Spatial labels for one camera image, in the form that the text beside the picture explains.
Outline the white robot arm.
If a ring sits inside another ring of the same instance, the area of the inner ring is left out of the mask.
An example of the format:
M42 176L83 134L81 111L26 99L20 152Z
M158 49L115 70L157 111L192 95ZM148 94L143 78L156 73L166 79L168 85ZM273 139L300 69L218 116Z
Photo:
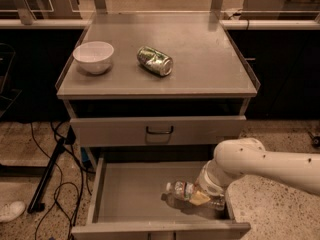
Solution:
M229 185L245 175L256 175L320 195L320 155L271 152L255 138L225 140L202 168L190 202L203 205L212 199L215 207L224 206Z

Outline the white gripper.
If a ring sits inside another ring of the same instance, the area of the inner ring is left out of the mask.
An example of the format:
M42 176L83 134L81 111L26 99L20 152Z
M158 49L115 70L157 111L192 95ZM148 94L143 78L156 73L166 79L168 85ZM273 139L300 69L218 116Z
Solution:
M223 171L215 160L207 162L200 171L196 184L208 195L224 195L229 185L241 179L242 175L232 174ZM196 190L190 198L193 205L200 206L210 201L205 193Z

